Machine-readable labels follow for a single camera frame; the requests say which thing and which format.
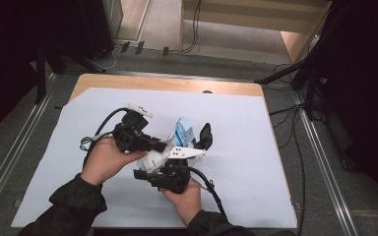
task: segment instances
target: person's right hand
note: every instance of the person's right hand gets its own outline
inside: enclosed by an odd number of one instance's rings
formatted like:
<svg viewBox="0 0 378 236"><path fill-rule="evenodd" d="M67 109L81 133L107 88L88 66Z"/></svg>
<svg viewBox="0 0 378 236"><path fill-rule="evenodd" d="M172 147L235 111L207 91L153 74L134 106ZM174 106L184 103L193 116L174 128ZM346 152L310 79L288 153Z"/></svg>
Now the person's right hand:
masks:
<svg viewBox="0 0 378 236"><path fill-rule="evenodd" d="M188 187L182 194L175 194L169 190L162 189L161 192L169 199L185 226L188 226L193 217L202 209L201 187L190 180Z"/></svg>

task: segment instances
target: floor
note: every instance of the floor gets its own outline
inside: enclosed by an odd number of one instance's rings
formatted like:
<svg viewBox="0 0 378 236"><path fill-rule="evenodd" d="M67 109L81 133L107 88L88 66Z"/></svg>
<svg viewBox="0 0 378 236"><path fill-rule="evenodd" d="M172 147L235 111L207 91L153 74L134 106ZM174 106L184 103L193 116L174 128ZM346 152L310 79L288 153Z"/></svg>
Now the floor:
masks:
<svg viewBox="0 0 378 236"><path fill-rule="evenodd" d="M156 8L156 3L163 4L164 1L153 0L152 7ZM254 45L251 51L246 53L248 46L240 43L239 38L224 41L216 40L213 48L208 48L207 38L217 35L208 35L208 27L221 28L222 26L202 26L200 25L200 51L197 55L170 54L162 56L162 48L166 45L173 48L171 37L166 37L164 33L158 33L155 29L149 28L151 14L147 15L147 24L142 30L141 39L145 44L145 50L141 55L135 55L133 48L124 53L116 51L114 53L117 63L107 70L108 74L118 74L123 72L154 73L166 75L185 75L191 77L202 77L213 80L237 81L242 83L252 83L253 80L263 79L274 72L282 69L288 64L288 56L281 44L281 38L276 31L267 31L268 37L264 34L260 41L261 46ZM157 33L171 40L164 42L160 38L150 37L150 33ZM190 42L190 31L185 32L185 41ZM53 87L48 100L42 107L42 115L32 124L33 129L27 135L26 144L21 148L21 152L10 155L9 158L16 159L12 174L8 179L3 180L5 185L0 190L0 235L16 235L17 228L11 228L10 224L17 212L19 202L28 187L31 177L43 156L51 132L57 124L60 114L60 107L67 103L70 93L78 77L86 73L86 69L77 63L66 59L68 70L64 75L52 75ZM112 65L113 59L110 55L97 61L99 65ZM305 88L301 91L293 91L285 81L286 77L280 81L263 86L268 109L270 112L291 107L300 103L301 97L305 95ZM24 124L29 120L29 116L36 106L33 105L35 90L27 94L14 111L0 125L0 166L10 153L12 144L16 141ZM286 114L271 117L274 125L281 123ZM305 217L302 235L378 235L378 185L364 173L350 173L344 171L341 162L340 151L335 146L331 131L323 122L308 123L302 119L295 126L299 149L303 156L305 166ZM288 141L291 134L291 120L274 129L278 144L282 145ZM318 135L317 139L312 139L312 132ZM289 185L292 201L295 205L298 218L302 214L302 178L300 158L294 141L291 140L286 147L280 149L283 168L286 180ZM327 168L322 167L322 162L328 164ZM331 172L332 178L327 179L325 172ZM337 185L335 191L340 193L342 199L336 199L333 194L332 185L327 181L334 181ZM344 203L338 209L338 201ZM342 212L349 215L352 228L343 225L345 221ZM268 235L276 229L255 229L257 235Z"/></svg>

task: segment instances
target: person's left hand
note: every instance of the person's left hand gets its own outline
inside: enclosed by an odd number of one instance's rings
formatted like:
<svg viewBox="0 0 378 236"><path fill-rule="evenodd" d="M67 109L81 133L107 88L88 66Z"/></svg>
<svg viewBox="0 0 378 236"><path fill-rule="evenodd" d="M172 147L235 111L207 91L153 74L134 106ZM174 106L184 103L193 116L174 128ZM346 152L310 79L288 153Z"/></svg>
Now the person's left hand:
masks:
<svg viewBox="0 0 378 236"><path fill-rule="evenodd" d="M112 178L125 165L145 155L145 151L121 152L113 137L103 138L94 145L81 178L97 186Z"/></svg>

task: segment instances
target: gray carpet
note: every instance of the gray carpet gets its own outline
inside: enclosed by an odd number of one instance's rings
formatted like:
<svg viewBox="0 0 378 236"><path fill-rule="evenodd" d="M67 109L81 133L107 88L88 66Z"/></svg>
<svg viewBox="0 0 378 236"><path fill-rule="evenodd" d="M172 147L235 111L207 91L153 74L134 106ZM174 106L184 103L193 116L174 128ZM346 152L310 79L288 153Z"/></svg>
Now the gray carpet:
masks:
<svg viewBox="0 0 378 236"><path fill-rule="evenodd" d="M213 77L221 80L251 83L254 79L265 78L273 74L275 65L253 63L203 56L183 56L171 54L162 57L161 52L145 50L143 54L134 55L135 49L126 53L117 53L117 64L107 71L116 74L119 71L147 72L199 77ZM111 60L106 57L99 64L109 66ZM9 181L0 195L0 235L16 235L19 229L11 228L10 224L17 211L13 206L15 200L21 200L34 171L45 152L47 142L55 127L60 109L67 103L78 77L87 71L80 65L67 61L68 70L58 75L53 95L51 96L43 116L39 120L30 140L28 141ZM275 86L264 87L265 98L269 111L288 108L295 104L293 91L278 82ZM35 90L32 90L0 125L0 163L5 157L12 142L28 118L33 107ZM277 124L284 119L284 114L272 116L272 123ZM354 223L359 235L378 235L378 186L363 173L353 174L343 170L339 151L334 145L330 131L322 122L315 122L319 138L324 144L333 171L346 197L353 214ZM336 210L315 159L308 136L301 121L297 123L296 135L302 151L306 173L306 211L302 235L343 235ZM291 131L291 123L285 122L275 128L279 145L284 144ZM293 141L280 150L283 168L294 203L302 199L301 169L296 146ZM297 210L298 219L301 210ZM257 235L267 235L277 229L255 229Z"/></svg>

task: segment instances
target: sleeve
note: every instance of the sleeve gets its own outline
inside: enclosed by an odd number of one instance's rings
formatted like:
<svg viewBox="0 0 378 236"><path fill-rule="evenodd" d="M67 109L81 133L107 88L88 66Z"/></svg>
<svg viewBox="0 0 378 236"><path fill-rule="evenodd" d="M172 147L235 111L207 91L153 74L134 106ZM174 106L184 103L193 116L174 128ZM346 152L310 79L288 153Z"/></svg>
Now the sleeve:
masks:
<svg viewBox="0 0 378 236"><path fill-rule="evenodd" d="M106 211L102 185L94 186L80 174L57 189L50 197L53 204L35 222L23 228L18 236L87 235L94 219Z"/></svg>
<svg viewBox="0 0 378 236"><path fill-rule="evenodd" d="M250 230L230 224L225 217L217 212L201 210L189 223L187 232L190 235L202 236L254 236Z"/></svg>

